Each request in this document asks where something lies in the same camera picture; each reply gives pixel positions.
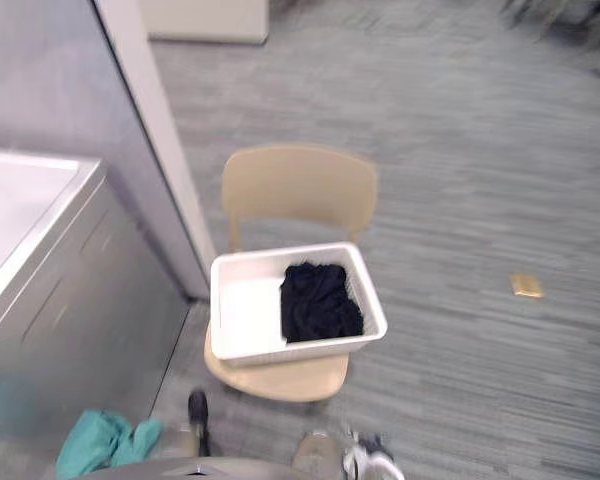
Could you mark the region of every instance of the black shoe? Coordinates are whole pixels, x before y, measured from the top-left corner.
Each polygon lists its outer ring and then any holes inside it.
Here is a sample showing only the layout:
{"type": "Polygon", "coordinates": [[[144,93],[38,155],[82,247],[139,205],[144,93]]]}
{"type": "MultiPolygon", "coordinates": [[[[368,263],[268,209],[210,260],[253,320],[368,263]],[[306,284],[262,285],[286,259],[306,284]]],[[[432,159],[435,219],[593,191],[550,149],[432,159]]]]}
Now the black shoe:
{"type": "Polygon", "coordinates": [[[194,440],[200,444],[201,457],[210,457],[209,448],[209,409],[207,407],[207,396],[203,390],[193,390],[189,394],[189,425],[194,440]]]}

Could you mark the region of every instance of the black cloth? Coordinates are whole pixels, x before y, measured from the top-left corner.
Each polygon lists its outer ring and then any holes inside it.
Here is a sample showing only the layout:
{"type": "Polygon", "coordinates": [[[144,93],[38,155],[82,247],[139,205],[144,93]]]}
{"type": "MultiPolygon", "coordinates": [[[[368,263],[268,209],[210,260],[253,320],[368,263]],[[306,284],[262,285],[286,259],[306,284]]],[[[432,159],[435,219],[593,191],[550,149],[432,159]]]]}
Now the black cloth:
{"type": "Polygon", "coordinates": [[[362,335],[363,319],[349,298],[340,265],[291,265],[280,286],[287,343],[362,335]]]}

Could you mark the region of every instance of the white appliance lid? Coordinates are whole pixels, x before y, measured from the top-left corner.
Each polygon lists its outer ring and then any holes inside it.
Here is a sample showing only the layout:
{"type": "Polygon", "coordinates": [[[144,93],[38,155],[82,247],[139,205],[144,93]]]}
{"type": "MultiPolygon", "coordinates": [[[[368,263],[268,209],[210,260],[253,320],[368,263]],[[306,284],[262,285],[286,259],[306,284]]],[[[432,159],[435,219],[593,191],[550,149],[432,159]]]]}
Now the white appliance lid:
{"type": "Polygon", "coordinates": [[[74,161],[0,153],[0,267],[78,172],[74,161]]]}

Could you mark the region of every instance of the shoe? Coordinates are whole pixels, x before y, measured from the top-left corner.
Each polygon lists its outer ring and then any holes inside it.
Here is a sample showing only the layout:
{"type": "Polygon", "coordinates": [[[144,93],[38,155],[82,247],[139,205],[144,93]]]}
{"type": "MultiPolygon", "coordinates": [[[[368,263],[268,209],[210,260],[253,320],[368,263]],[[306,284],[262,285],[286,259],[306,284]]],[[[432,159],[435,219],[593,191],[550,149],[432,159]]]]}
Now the shoe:
{"type": "Polygon", "coordinates": [[[193,435],[193,454],[199,457],[210,457],[209,448],[209,408],[207,396],[203,390],[193,390],[189,394],[188,402],[189,425],[193,435]]]}
{"type": "Polygon", "coordinates": [[[362,445],[347,449],[342,460],[347,480],[405,480],[393,460],[381,450],[369,453],[362,445]]]}

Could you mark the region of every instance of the chair backrest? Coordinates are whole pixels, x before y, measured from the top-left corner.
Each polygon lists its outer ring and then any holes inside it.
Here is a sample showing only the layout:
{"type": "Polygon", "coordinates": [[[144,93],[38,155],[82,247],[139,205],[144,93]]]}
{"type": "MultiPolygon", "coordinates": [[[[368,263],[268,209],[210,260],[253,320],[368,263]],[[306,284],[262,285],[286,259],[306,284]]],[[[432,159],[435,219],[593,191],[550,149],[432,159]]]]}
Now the chair backrest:
{"type": "Polygon", "coordinates": [[[357,240],[376,208],[373,164],[331,148],[271,145],[239,150],[222,176],[231,248],[240,249],[240,221],[307,220],[345,230],[357,240]]]}

